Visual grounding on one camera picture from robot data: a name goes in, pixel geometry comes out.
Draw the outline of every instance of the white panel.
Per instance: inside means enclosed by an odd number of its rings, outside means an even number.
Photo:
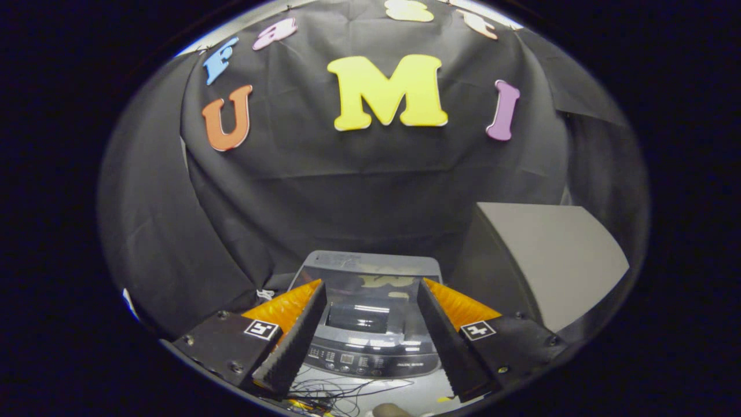
[[[553,332],[594,307],[628,270],[620,246],[583,207],[478,204],[514,256]]]

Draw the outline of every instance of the foam letter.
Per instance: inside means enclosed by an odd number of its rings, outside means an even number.
[[[362,100],[384,124],[391,124],[396,110],[406,97],[407,108],[399,119],[407,126],[443,126],[448,115],[440,108],[437,68],[442,63],[434,56],[407,55],[399,62],[390,79],[364,56],[336,59],[327,70],[337,74],[340,115],[334,120],[338,131],[365,129],[371,116],[363,111]]]
[[[206,72],[208,73],[206,85],[211,85],[213,80],[227,69],[229,66],[227,59],[229,59],[232,54],[231,46],[236,44],[237,41],[239,41],[239,38],[230,39],[229,42],[225,43],[224,46],[219,48],[212,56],[209,56],[208,59],[206,59],[206,62],[203,63],[203,66],[206,67]]]
[[[494,33],[490,32],[490,30],[494,30],[494,26],[488,24],[481,16],[464,12],[463,10],[458,10],[458,12],[463,15],[463,22],[465,22],[468,27],[481,33],[483,36],[494,39],[495,41],[498,39]]]
[[[514,105],[519,98],[519,90],[501,79],[497,80],[494,86],[499,90],[499,98],[496,100],[494,121],[486,128],[486,134],[492,139],[509,140],[512,137],[510,126],[514,115]]]
[[[252,85],[237,88],[229,94],[229,100],[234,102],[234,117],[236,124],[230,134],[224,133],[222,128],[222,107],[224,99],[214,100],[203,108],[203,118],[206,120],[206,135],[208,142],[217,151],[228,151],[241,145],[247,139],[250,131],[250,109],[247,106],[247,96],[252,92]]]
[[[432,22],[435,16],[427,10],[427,6],[414,0],[388,0],[386,14],[394,20],[408,20],[411,22]]]
[[[255,44],[252,45],[252,49],[261,50],[275,41],[293,35],[297,30],[298,27],[294,18],[283,19],[260,32]]]

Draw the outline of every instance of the screw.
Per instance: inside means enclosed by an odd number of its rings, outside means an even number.
[[[230,363],[229,369],[234,373],[242,373],[245,371],[245,367],[243,367],[239,362]]]

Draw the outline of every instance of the white tag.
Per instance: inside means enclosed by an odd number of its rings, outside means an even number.
[[[275,291],[270,291],[269,289],[258,289],[257,290],[257,296],[260,298],[264,298],[265,300],[273,300],[273,296],[276,294]]]

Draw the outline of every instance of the pink foam letter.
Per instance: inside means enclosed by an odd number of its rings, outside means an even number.
[[[494,121],[486,128],[486,134],[492,139],[509,140],[512,137],[510,126],[514,115],[514,105],[519,98],[519,90],[501,79],[497,80],[494,86],[499,90],[499,98],[496,101]]]

